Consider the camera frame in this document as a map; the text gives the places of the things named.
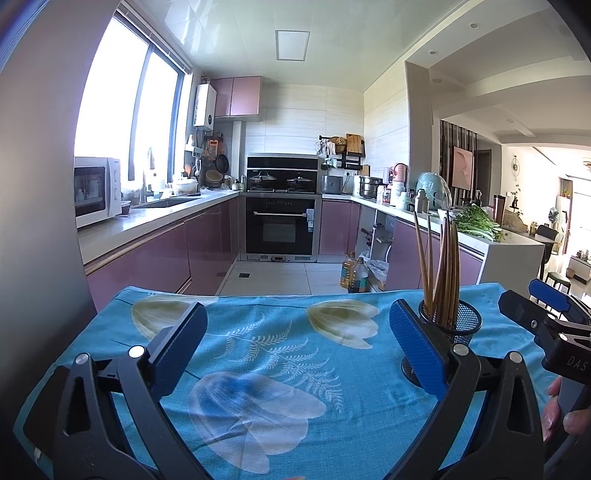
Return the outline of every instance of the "flower print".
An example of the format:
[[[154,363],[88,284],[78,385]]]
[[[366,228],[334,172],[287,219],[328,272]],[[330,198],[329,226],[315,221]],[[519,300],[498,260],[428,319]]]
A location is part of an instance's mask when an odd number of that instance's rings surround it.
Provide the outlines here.
[[[217,300],[218,297],[194,295],[150,295],[131,307],[131,319],[139,332],[151,340],[163,328],[176,325],[192,303],[198,301],[207,307]]]
[[[252,473],[268,473],[268,456],[293,450],[308,420],[325,411],[315,396],[254,373],[206,375],[189,395],[189,415],[207,445]]]
[[[308,320],[319,334],[351,348],[369,349],[365,338],[378,333],[372,320],[379,310],[358,300],[328,300],[308,307]]]

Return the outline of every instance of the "chopsticks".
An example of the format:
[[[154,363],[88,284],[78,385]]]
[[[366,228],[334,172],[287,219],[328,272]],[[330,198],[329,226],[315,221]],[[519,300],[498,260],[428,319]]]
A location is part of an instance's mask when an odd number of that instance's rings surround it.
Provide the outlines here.
[[[457,323],[460,301],[460,249],[456,222],[450,220],[449,213],[443,219],[439,265],[435,276],[431,219],[427,218],[427,259],[416,213],[414,214],[414,223],[417,230],[417,246],[423,276],[425,314],[438,325],[453,330]]]

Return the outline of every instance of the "blue tablecloth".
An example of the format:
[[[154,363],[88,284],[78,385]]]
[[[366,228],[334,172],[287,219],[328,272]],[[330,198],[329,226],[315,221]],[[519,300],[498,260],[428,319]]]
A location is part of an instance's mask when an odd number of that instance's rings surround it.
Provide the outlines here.
[[[532,336],[500,314],[497,284],[465,287],[483,325],[470,347],[478,355],[521,352],[538,403],[553,375],[541,367]],[[200,300],[207,333],[174,393],[162,400],[189,448],[216,479],[381,479],[404,453],[436,400],[403,376],[402,350],[389,309],[422,291],[336,296],[193,297],[128,287],[88,325],[31,393],[15,433],[33,455],[22,425],[53,369],[80,352],[95,359],[147,345]],[[120,395],[116,405],[137,457],[152,465]],[[477,393],[446,463],[470,438],[483,394]],[[51,473],[51,463],[39,464]]]

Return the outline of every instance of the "microwave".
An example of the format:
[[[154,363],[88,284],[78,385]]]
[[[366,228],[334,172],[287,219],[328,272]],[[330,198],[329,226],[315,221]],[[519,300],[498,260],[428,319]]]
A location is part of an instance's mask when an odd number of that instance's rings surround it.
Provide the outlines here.
[[[74,157],[76,227],[121,213],[121,166],[116,158]]]

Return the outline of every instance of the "cutting board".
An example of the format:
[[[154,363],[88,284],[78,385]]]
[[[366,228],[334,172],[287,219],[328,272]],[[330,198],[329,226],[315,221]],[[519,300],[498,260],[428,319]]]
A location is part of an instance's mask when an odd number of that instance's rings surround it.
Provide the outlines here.
[[[361,135],[347,134],[347,152],[362,154]]]

